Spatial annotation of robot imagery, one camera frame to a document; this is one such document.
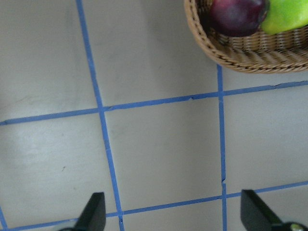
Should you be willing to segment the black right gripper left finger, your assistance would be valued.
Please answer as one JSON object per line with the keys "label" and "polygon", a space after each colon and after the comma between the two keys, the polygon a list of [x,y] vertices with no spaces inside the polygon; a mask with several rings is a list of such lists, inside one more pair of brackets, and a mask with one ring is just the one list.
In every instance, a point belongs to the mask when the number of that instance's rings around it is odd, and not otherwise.
{"label": "black right gripper left finger", "polygon": [[74,231],[103,231],[106,226],[104,192],[93,193],[76,224]]}

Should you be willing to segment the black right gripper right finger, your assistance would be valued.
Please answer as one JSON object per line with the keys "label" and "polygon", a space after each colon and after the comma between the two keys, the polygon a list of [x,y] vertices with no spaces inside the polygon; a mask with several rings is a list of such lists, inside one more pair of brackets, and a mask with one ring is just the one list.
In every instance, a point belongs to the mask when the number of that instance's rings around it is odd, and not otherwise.
{"label": "black right gripper right finger", "polygon": [[247,231],[284,229],[284,223],[253,190],[241,191],[240,218]]}

